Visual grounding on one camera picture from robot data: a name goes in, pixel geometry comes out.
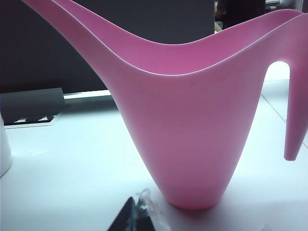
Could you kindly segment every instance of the white surface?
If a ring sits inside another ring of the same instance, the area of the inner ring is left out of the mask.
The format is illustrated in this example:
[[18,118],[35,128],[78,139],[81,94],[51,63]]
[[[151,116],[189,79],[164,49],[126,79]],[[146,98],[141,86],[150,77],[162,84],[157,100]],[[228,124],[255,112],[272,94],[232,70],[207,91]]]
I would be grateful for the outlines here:
[[112,105],[7,133],[13,165],[1,178],[2,231],[104,231],[144,188],[173,231],[308,230],[308,149],[284,160],[285,122],[263,98],[232,180],[209,210],[164,200]]
[[[263,84],[262,95],[272,108],[287,120],[289,80],[269,81]],[[304,138],[304,144],[308,146],[308,133]]]
[[11,149],[0,114],[0,177],[10,168],[11,164]]

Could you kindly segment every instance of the pink plastic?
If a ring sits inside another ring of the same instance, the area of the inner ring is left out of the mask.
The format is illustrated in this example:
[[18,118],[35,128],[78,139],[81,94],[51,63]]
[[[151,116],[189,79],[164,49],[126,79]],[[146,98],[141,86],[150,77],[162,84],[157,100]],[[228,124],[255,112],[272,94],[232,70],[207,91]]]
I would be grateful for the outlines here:
[[104,81],[171,204],[199,209],[220,200],[275,61],[291,68],[284,156],[295,160],[308,128],[307,14],[275,11],[195,42],[167,45],[135,36],[70,0],[24,2]]

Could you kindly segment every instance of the dark background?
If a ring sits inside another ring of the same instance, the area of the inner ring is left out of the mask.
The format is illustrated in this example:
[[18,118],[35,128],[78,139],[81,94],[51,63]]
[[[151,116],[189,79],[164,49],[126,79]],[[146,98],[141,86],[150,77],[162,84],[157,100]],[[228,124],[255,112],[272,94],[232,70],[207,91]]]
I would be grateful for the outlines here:
[[[211,0],[76,0],[143,38],[185,43],[214,32]],[[20,0],[0,0],[0,93],[62,88],[104,90],[88,64]]]

